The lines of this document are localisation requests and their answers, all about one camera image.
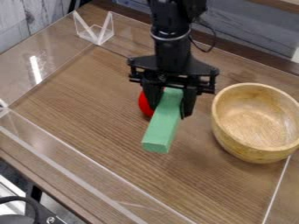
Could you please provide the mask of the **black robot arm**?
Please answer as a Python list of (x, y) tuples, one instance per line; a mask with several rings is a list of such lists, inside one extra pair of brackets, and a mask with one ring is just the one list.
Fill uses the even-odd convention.
[(181, 90), (180, 117), (192, 115), (196, 98), (214, 92), (220, 70), (194, 59), (192, 22), (206, 11), (206, 0), (146, 0), (153, 54), (129, 58), (129, 80), (142, 87), (156, 109), (166, 88)]

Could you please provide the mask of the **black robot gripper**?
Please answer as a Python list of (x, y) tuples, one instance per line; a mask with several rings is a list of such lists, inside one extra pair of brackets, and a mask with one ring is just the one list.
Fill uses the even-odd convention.
[(216, 78), (220, 74), (214, 66), (192, 56), (190, 28), (181, 32), (150, 29), (153, 54), (129, 58), (129, 81), (142, 86), (150, 109), (156, 109), (164, 87), (182, 89), (180, 105), (181, 119), (192, 115), (196, 97), (201, 93), (213, 94)]

